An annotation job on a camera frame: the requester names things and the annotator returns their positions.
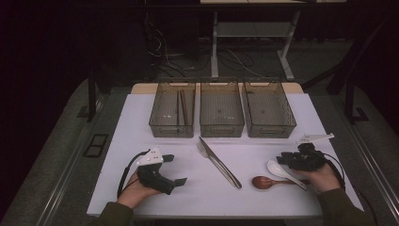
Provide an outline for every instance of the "tabletop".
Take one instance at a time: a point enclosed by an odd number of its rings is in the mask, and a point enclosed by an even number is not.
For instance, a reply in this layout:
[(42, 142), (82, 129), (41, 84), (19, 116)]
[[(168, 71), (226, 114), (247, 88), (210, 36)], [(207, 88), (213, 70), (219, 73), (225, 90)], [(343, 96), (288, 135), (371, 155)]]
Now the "tabletop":
[[(98, 216), (107, 202), (114, 202), (124, 168), (137, 154), (158, 147), (162, 154), (174, 154), (164, 163), (161, 175), (169, 180), (187, 178), (184, 186), (175, 187), (170, 195), (160, 194), (145, 200), (136, 210), (136, 218), (315, 218), (322, 212), (317, 194), (309, 186), (279, 185), (260, 190), (251, 184), (255, 176), (281, 180), (267, 168), (268, 160), (276, 160), (281, 152), (296, 152), (296, 141), (303, 135), (325, 135), (309, 95), (298, 84), (283, 84), (297, 126), (289, 138), (251, 138), (244, 127), (241, 137), (205, 138), (216, 155), (243, 185), (236, 188), (197, 148), (200, 135), (199, 99), (196, 98), (194, 137), (155, 138), (149, 126), (157, 84), (137, 84), (128, 95), (112, 138), (102, 172), (95, 187), (88, 214)], [(337, 157), (329, 140), (313, 142), (316, 150)], [(359, 199), (346, 177), (346, 193), (362, 209)]]

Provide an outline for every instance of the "black cable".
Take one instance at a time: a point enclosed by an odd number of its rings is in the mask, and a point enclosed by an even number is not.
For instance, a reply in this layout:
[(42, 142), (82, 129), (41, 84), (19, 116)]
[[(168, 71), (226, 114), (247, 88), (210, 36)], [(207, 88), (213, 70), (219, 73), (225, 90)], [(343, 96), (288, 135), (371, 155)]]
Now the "black cable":
[(169, 75), (169, 77), (174, 77), (171, 73), (168, 73), (167, 70), (163, 70), (163, 69), (161, 69), (161, 68), (158, 68), (158, 70), (161, 71), (161, 72), (163, 72), (163, 73), (166, 73), (167, 75)]
[(172, 69), (173, 71), (178, 72), (182, 77), (185, 77), (185, 74), (184, 74), (184, 73), (182, 73), (181, 71), (179, 71), (179, 70), (176, 69), (176, 68), (173, 68), (172, 66), (169, 66), (169, 65), (166, 65), (166, 64), (161, 64), (160, 66), (170, 68), (170, 69)]
[(129, 183), (123, 190), (122, 190), (122, 192), (121, 193), (123, 193), (123, 191), (128, 187), (128, 186), (131, 186), (134, 182), (136, 182), (136, 181), (138, 181), (138, 179), (135, 179), (133, 182), (131, 182), (131, 183)]
[(127, 165), (127, 167), (125, 168), (122, 177), (120, 178), (120, 186), (118, 187), (118, 194), (117, 194), (117, 198), (120, 196), (120, 194), (123, 191), (123, 184), (126, 180), (127, 174), (129, 173), (130, 167), (132, 166), (132, 164), (136, 161), (136, 159), (138, 157), (140, 157), (141, 155), (146, 155), (150, 150), (146, 151), (146, 152), (141, 152), (136, 154), (136, 156), (130, 161), (129, 165)]
[(339, 165), (340, 168), (341, 168), (341, 173), (342, 173), (342, 175), (343, 175), (343, 180), (345, 180), (345, 174), (344, 174), (344, 172), (343, 172), (343, 165), (341, 165), (341, 163), (340, 163), (335, 157), (329, 155), (328, 153), (323, 153), (323, 155), (327, 155), (328, 157), (334, 159), (334, 161), (335, 161), (336, 163), (338, 163), (338, 165)]

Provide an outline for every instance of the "clear plastic bin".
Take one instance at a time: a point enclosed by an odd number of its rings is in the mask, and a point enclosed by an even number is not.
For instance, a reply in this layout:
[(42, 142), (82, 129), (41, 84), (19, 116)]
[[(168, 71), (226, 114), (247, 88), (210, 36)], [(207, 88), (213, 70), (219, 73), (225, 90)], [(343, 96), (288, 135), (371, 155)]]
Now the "clear plastic bin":
[(242, 97), (249, 137), (291, 135), (296, 121), (278, 78), (246, 78)]
[(193, 137), (195, 78), (163, 78), (150, 117), (154, 137)]
[(236, 78), (202, 78), (199, 113), (201, 136), (240, 137), (243, 133), (244, 123)]

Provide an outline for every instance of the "wire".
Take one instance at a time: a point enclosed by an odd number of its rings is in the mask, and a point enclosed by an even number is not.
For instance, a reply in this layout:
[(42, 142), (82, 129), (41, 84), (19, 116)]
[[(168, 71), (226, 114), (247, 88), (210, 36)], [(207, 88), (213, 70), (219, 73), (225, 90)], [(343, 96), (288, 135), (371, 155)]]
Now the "wire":
[(342, 173), (342, 175), (343, 175), (343, 180), (345, 180), (345, 174), (344, 174), (344, 172), (343, 172), (343, 165), (341, 165), (341, 163), (340, 163), (335, 157), (329, 155), (328, 153), (323, 153), (323, 155), (327, 155), (328, 157), (334, 159), (334, 161), (335, 161), (336, 163), (338, 163), (338, 165), (339, 165), (340, 168), (341, 168), (341, 173)]
[(240, 60), (240, 58), (238, 58), (238, 56), (235, 54), (235, 53), (233, 53), (231, 50), (229, 50), (228, 49), (228, 51), (238, 60), (238, 62), (247, 70), (247, 71), (249, 71), (250, 73), (253, 73), (253, 74), (255, 74), (255, 75), (258, 75), (258, 76), (260, 76), (260, 77), (264, 77), (263, 75), (261, 75), (261, 74), (259, 74), (259, 73), (256, 73), (256, 72), (253, 72), (252, 70), (250, 70), (249, 68), (247, 68), (247, 66)]
[(160, 66), (173, 69), (174, 71), (178, 72), (182, 77), (185, 77), (185, 74), (184, 74), (183, 72), (181, 72), (180, 70), (178, 70), (177, 68), (175, 68), (175, 67), (173, 67), (173, 66), (170, 66), (170, 65), (168, 65), (168, 64), (161, 64)]
[(127, 167), (125, 168), (122, 177), (120, 178), (120, 185), (118, 187), (118, 193), (117, 193), (117, 197), (120, 196), (120, 194), (123, 191), (123, 184), (126, 180), (127, 174), (129, 173), (130, 167), (132, 167), (132, 164), (136, 161), (136, 159), (138, 159), (141, 155), (145, 155), (146, 153), (148, 153), (150, 150), (146, 151), (146, 152), (141, 152), (136, 154), (136, 156), (130, 161), (129, 165), (127, 165)]
[(136, 181), (138, 181), (138, 179), (135, 179), (133, 182), (131, 182), (131, 183), (129, 183), (123, 190), (122, 190), (122, 193), (123, 193), (123, 191), (128, 187), (128, 186), (131, 186), (134, 182), (136, 182)]
[(161, 71), (161, 72), (163, 72), (163, 73), (166, 73), (167, 75), (169, 75), (169, 77), (174, 77), (171, 73), (169, 73), (167, 70), (163, 70), (163, 69), (161, 69), (161, 68), (159, 68), (158, 67), (158, 70), (159, 71)]

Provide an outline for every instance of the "green sleeve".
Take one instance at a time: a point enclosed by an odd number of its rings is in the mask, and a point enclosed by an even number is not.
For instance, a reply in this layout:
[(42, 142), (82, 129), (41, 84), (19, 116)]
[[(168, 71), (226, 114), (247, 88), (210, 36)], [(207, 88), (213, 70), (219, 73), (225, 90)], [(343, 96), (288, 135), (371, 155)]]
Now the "green sleeve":
[(325, 226), (375, 226), (372, 218), (350, 201), (343, 189), (334, 189), (318, 197)]
[(119, 203), (106, 204), (100, 216), (91, 222), (89, 226), (127, 226), (132, 218), (133, 210)]

